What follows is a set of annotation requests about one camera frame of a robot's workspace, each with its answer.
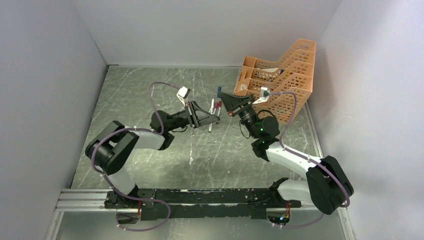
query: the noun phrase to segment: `gray wall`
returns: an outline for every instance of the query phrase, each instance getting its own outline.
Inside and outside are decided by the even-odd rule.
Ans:
[[[310,108],[358,240],[424,239],[423,23],[420,0],[343,0],[319,42]]]
[[[73,0],[109,64],[239,66],[318,41],[341,0]]]
[[[0,239],[43,239],[105,74],[70,0],[0,3]]]

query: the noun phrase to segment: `white metal frame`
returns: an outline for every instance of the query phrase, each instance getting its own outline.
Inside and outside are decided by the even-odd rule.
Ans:
[[[315,151],[319,157],[323,157],[321,146],[317,137],[314,122],[312,121],[311,112],[308,102],[304,106],[304,111],[308,117],[309,127],[312,131]],[[136,213],[136,209],[105,209],[104,202],[107,198],[107,192],[110,189],[63,189],[57,200],[56,208],[54,210],[50,227],[47,231],[45,240],[55,240],[59,228],[61,226],[62,218],[65,212],[126,212]],[[301,208],[293,208],[292,210],[316,210],[317,208],[309,203],[302,202]],[[273,208],[271,211],[282,211],[282,208]],[[352,229],[351,220],[349,218],[348,210],[346,208],[338,208],[341,226],[346,240],[354,240],[355,233]]]

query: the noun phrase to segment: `gray floor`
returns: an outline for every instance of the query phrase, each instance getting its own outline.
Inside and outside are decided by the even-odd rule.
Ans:
[[[239,68],[134,68],[111,67],[93,114],[84,148],[108,123],[118,120],[127,126],[148,128],[153,110],[148,102],[148,86],[164,81],[193,89],[189,99],[208,110],[217,99],[218,86],[232,93]],[[183,109],[173,88],[155,86],[153,99],[158,109],[176,113]],[[136,149],[125,167],[140,188],[264,188],[282,177],[299,180],[287,168],[257,158],[253,139],[245,139],[239,119],[223,111],[212,133],[207,127],[175,133],[165,151]],[[291,124],[284,143],[310,155],[317,155],[309,118],[302,109]],[[105,189],[108,185],[81,153],[72,188]]]

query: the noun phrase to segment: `robotic arm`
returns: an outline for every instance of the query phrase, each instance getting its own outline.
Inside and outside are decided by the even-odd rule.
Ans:
[[[280,131],[275,116],[259,118],[252,108],[254,101],[251,96],[236,96],[225,92],[220,92],[220,98],[228,115],[239,116],[250,135],[256,139],[251,144],[255,155],[267,162],[281,164],[307,181],[281,178],[269,188],[256,189],[139,189],[123,167],[134,148],[165,150],[175,138],[171,134],[173,130],[188,125],[199,128],[219,120],[218,116],[201,109],[195,101],[187,101],[189,90],[183,92],[179,98],[184,103],[184,110],[175,114],[159,110],[151,117],[151,131],[124,130],[98,147],[94,158],[95,167],[107,175],[119,192],[133,198],[164,200],[172,208],[171,218],[250,216],[252,219],[267,219],[267,208],[284,208],[288,201],[292,208],[299,208],[300,201],[313,203],[321,212],[330,215],[346,198],[334,180],[310,161],[314,160],[324,165],[341,182],[349,196],[353,194],[352,185],[334,157],[321,159],[310,156],[309,160],[305,160],[301,157],[304,153],[288,146],[281,147],[276,138]],[[161,121],[164,128],[162,135],[157,133],[162,130]],[[118,121],[112,121],[88,144],[86,156],[91,158],[100,141],[125,127]],[[110,191],[104,202],[106,209],[137,208],[137,205],[137,201],[122,197],[115,191]],[[162,204],[153,202],[143,203],[142,209],[144,214],[140,220],[163,218],[167,211]]]

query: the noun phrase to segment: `black cable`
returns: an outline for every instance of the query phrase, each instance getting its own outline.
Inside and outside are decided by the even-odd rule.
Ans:
[[[241,132],[241,135],[243,135],[243,137],[245,137],[246,139],[249,139],[250,137],[251,137],[251,133],[249,132],[249,136],[248,137],[246,137],[245,136],[245,134],[243,133],[243,131],[242,131],[242,120],[240,120],[239,122],[238,122],[238,125],[240,126],[240,132]]]
[[[185,126],[184,130],[182,130],[182,131],[172,130],[171,132],[173,132],[173,133],[184,133],[186,130],[187,130],[187,126]]]
[[[257,112],[257,115],[259,116],[259,114],[260,114],[260,113],[262,113],[262,112],[269,113],[269,114],[271,114],[274,118],[277,118],[277,117],[274,115],[274,113],[273,113],[272,111],[268,110],[268,109],[262,109],[262,110],[258,111],[258,112]]]

